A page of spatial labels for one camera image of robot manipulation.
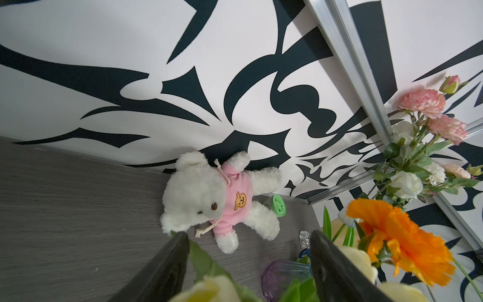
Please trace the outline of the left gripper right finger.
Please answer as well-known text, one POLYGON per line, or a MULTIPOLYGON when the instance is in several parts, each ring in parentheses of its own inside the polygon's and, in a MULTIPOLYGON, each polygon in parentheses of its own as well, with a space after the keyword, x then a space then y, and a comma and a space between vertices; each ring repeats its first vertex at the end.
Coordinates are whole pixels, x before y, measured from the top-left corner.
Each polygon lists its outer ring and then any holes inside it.
POLYGON ((319 230, 311 233, 310 253, 320 301, 391 301, 319 230))

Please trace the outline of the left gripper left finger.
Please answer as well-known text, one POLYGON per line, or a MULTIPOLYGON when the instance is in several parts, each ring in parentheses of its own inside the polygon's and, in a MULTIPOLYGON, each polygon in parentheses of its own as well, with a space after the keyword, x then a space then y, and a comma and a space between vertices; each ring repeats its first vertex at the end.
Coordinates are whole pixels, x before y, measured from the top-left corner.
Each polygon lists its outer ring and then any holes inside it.
POLYGON ((189 255, 189 237, 175 233, 168 243, 110 301, 169 301, 181 292, 189 255))

